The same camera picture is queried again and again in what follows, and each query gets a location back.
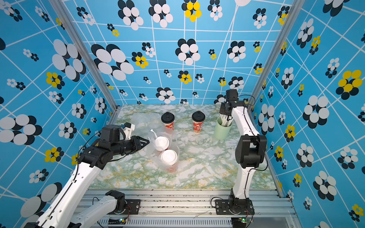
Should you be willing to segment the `translucent plastic carrier bag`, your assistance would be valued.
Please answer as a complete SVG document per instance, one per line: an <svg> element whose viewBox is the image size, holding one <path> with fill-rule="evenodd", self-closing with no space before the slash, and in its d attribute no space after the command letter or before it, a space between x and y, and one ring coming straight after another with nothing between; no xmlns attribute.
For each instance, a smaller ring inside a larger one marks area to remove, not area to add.
<svg viewBox="0 0 365 228"><path fill-rule="evenodd" d="M176 173L180 157L174 131L171 129L151 129L148 132L149 145L146 155L167 173Z"/></svg>

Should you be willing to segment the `red cup white lid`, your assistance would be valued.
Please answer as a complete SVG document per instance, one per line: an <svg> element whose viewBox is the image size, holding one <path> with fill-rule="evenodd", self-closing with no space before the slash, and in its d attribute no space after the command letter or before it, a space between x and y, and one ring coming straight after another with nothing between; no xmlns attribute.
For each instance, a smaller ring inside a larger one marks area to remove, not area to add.
<svg viewBox="0 0 365 228"><path fill-rule="evenodd" d="M170 146L170 140L165 136L159 136L155 139L155 150L157 155L166 151Z"/></svg>

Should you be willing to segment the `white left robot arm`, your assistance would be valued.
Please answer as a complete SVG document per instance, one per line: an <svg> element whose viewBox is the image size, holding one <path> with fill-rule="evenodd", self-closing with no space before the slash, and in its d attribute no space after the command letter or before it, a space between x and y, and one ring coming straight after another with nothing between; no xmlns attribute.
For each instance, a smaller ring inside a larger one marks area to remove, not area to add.
<svg viewBox="0 0 365 228"><path fill-rule="evenodd" d="M96 204L75 214L84 194L94 179L115 156L124 158L144 149L149 140L132 135L134 125L107 125L100 137L77 155L76 168L66 185L56 188L55 199L49 208L34 222L25 223L26 228L90 228L109 213L132 214L125 194L110 190Z"/></svg>

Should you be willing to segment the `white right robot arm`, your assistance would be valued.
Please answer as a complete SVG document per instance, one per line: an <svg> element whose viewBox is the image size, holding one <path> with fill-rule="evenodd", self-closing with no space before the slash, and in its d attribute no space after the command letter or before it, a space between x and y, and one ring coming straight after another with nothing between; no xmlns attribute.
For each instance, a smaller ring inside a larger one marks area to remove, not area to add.
<svg viewBox="0 0 365 228"><path fill-rule="evenodd" d="M267 138L255 128L249 109L245 102L239 99L236 89L226 91L226 101L221 104L220 114L233 119L240 133L235 150L235 159L239 168L228 199L229 210L232 214L254 215L249 188L254 173L259 171L259 165L264 163Z"/></svg>

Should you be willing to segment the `white paper straws bundle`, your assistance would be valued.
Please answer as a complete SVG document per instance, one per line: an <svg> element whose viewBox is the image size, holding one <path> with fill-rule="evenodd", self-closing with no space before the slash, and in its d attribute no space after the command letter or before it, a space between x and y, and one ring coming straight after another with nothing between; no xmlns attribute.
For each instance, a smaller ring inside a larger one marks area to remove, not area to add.
<svg viewBox="0 0 365 228"><path fill-rule="evenodd" d="M224 114L220 114L220 120L221 120L221 123L220 123L221 126L229 127L229 126L232 125L233 117L228 116L228 115L224 115Z"/></svg>

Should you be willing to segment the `green straw holder cup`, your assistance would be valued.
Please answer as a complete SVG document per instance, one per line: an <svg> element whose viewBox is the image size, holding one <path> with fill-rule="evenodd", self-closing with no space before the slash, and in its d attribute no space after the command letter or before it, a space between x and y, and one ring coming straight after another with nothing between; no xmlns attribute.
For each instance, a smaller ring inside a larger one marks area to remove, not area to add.
<svg viewBox="0 0 365 228"><path fill-rule="evenodd" d="M229 126L223 126L221 117L217 118L216 126L214 130L214 136L218 140L225 140L228 137L232 124Z"/></svg>

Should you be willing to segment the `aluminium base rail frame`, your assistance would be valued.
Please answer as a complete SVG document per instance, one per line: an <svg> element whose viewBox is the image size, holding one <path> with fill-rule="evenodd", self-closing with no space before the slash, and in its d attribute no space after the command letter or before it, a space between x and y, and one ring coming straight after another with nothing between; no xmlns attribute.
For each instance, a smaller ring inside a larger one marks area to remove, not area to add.
<svg viewBox="0 0 365 228"><path fill-rule="evenodd" d="M137 214L106 215L96 228L301 228L290 199L272 190L251 190L255 214L218 215L214 204L229 190L120 189Z"/></svg>

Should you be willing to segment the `aluminium right corner post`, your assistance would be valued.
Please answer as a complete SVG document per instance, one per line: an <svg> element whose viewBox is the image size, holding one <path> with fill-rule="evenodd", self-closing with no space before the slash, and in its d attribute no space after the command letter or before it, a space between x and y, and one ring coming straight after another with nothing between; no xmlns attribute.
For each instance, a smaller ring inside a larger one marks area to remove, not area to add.
<svg viewBox="0 0 365 228"><path fill-rule="evenodd" d="M255 85L255 88L251 94L248 105L254 106L258 100L258 96L261 91L261 87L267 77L270 74L270 71L279 55L279 51L281 50L282 45L286 41L294 23L296 22L298 15L300 13L301 8L303 7L305 0L297 0L293 1L293 4L290 7L289 16L286 19L286 22L282 26L279 35L271 49L271 52L267 58L266 63L264 64L263 72L260 74L259 79Z"/></svg>

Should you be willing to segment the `aluminium corner post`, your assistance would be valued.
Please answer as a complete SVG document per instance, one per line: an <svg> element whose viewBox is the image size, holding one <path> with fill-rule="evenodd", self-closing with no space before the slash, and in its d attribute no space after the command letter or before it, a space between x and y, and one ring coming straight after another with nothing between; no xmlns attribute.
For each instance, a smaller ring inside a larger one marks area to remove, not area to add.
<svg viewBox="0 0 365 228"><path fill-rule="evenodd" d="M271 52L267 58L266 63L264 64L263 72L260 74L259 79L255 85L255 88L251 94L248 105L254 106L258 100L258 96L261 91L261 87L267 77L270 74L270 71L279 55L279 51L281 50L282 45L286 41L294 23L296 22L298 15L300 13L301 8L303 7L305 0L297 0L293 1L293 4L290 7L289 16L286 19L286 22L282 26L279 35L271 49Z"/></svg>
<svg viewBox="0 0 365 228"><path fill-rule="evenodd" d="M56 14L60 17L64 26L66 27L68 35L73 41L73 44L80 52L81 57L84 59L87 68L90 70L91 75L93 76L96 84L99 86L100 90L105 96L105 99L109 102L111 108L115 112L118 109L118 105L116 104L114 98L112 97L111 92L106 88L105 81L101 76L99 70L97 69L93 59L91 58L88 49L86 48L80 36L80 33L77 31L74 23L70 18L69 13L67 13L66 7L63 6L62 1L50 1L50 4L55 10Z"/></svg>

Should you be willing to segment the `aluminium left corner post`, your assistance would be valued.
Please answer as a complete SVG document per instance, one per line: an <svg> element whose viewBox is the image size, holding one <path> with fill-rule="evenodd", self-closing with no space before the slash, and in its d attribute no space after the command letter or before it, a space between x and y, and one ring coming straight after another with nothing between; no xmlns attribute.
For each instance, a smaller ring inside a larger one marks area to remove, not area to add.
<svg viewBox="0 0 365 228"><path fill-rule="evenodd" d="M55 10L56 14L60 17L64 26L66 27L68 35L73 41L73 44L80 52L81 57L84 59L87 68L90 70L91 75L93 76L96 84L99 86L100 90L105 96L105 99L109 102L111 108L115 112L118 109L118 105L116 104L114 98L112 97L111 92L106 88L105 81L101 76L99 70L97 69L93 59L91 58L88 49L86 48L80 36L80 33L77 31L74 23L70 18L69 13L67 13L66 7L63 6L62 1L50 1L50 4Z"/></svg>

